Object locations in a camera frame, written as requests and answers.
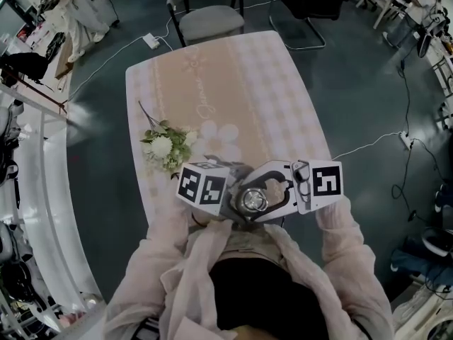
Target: light pink jacket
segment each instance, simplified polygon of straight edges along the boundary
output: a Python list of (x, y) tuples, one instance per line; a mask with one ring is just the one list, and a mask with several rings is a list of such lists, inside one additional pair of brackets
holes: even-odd
[[(232, 221), (213, 221), (188, 236), (188, 218), (187, 211), (174, 208), (173, 213), (156, 218), (150, 225), (108, 305), (106, 339), (129, 340), (139, 323), (150, 316), (159, 317), (162, 340), (236, 337), (234, 331), (217, 328), (209, 276), (225, 248)], [(284, 229), (275, 225), (265, 229), (285, 257), (293, 281), (316, 294), (329, 339), (367, 339), (358, 322), (372, 340), (392, 340), (390, 304), (374, 275), (374, 254), (363, 244), (349, 200), (344, 198), (318, 210), (316, 220), (323, 231), (324, 269), (301, 253)], [(183, 253), (180, 249), (186, 244)], [(307, 339), (316, 338), (316, 332), (311, 332), (314, 329), (306, 329)]]

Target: desk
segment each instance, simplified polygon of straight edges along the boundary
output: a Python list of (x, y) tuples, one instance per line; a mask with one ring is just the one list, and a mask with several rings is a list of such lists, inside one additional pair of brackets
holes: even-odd
[[(356, 7), (358, 8), (360, 5), (362, 5), (364, 3), (365, 0), (360, 0)], [(382, 18), (384, 17), (385, 13), (389, 10), (389, 9), (392, 9), (392, 10), (395, 10), (395, 11), (399, 11), (399, 9), (395, 8), (394, 6), (392, 6), (392, 1), (396, 1), (397, 3), (401, 4), (401, 5), (406, 5), (407, 3), (404, 1), (404, 0), (386, 0), (385, 3), (382, 3), (382, 0), (373, 0), (381, 9), (382, 9), (382, 12), (379, 14), (379, 17), (377, 18), (376, 20), (376, 23), (374, 23), (373, 25), (373, 29), (376, 29), (377, 26), (379, 25), (379, 23), (381, 22)]]
[(271, 159), (330, 159), (297, 68), (274, 31), (237, 35), (152, 58), (126, 72), (132, 154), (148, 223), (164, 203), (170, 176), (151, 167), (140, 140), (139, 107), (172, 127), (198, 128), (194, 157), (216, 154), (257, 167)]

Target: person's sleeve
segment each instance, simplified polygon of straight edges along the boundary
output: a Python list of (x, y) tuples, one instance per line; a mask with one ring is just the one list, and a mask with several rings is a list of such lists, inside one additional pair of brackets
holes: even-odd
[(154, 218), (107, 306), (105, 339), (130, 340), (141, 322), (163, 310), (166, 293), (160, 277), (183, 260), (180, 249), (188, 239), (188, 211), (179, 199), (170, 201), (164, 207), (171, 212)]
[(323, 231), (324, 271), (351, 320), (372, 340), (394, 337), (389, 300), (374, 275), (375, 256), (343, 198), (316, 212)]

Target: floor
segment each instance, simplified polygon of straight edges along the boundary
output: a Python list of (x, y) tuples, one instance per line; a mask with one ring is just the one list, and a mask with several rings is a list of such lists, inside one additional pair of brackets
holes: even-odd
[[(191, 7), (200, 6), (201, 1)], [(245, 5), (266, 1), (245, 0)], [(166, 33), (166, 0), (113, 2), (121, 23), (76, 64), (71, 92), (124, 45), (148, 32)], [(314, 39), (280, 3), (275, 8), (274, 21), (288, 44), (303, 45)], [(267, 5), (247, 9), (246, 33), (270, 30), (267, 12)], [(327, 40), (324, 50), (292, 53), (333, 157), (405, 129), (408, 99), (396, 67), (407, 47), (397, 52), (386, 45), (381, 30), (372, 29), (376, 18), (377, 13), (346, 2), (337, 21), (314, 21)], [(167, 41), (180, 47), (171, 24)], [(88, 262), (106, 300), (147, 229), (130, 149), (125, 70), (165, 52), (167, 47), (150, 50), (142, 40), (131, 44), (86, 83), (69, 106), (69, 116), (77, 124), (69, 130), (67, 148), (74, 211)], [(407, 59), (406, 76), (411, 91), (411, 136), (424, 141), (435, 153), (443, 175), (450, 177), (449, 135), (434, 122), (443, 99), (440, 85), (428, 62), (416, 54)], [(408, 222), (404, 201), (391, 197), (392, 185), (403, 180), (407, 157), (399, 138), (392, 136), (340, 159), (352, 213), (376, 254), (376, 274), (387, 288), (394, 279), (389, 267), (392, 250), (425, 225), (420, 220)], [(440, 183), (432, 158), (415, 144), (405, 190), (411, 210), (430, 218)], [(285, 228), (302, 251), (321, 263), (321, 233), (313, 215), (288, 219)]]

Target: gray chair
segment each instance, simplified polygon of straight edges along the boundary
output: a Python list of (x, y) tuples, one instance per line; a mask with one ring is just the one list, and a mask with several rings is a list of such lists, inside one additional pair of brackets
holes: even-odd
[[(184, 17), (176, 20), (174, 7), (184, 2)], [(239, 0), (239, 13), (234, 10), (236, 0), (231, 0), (231, 6), (214, 5), (190, 11), (189, 0), (167, 0), (167, 7), (176, 32), (183, 47), (186, 41), (201, 40), (230, 33), (238, 28), (243, 33), (243, 0)]]

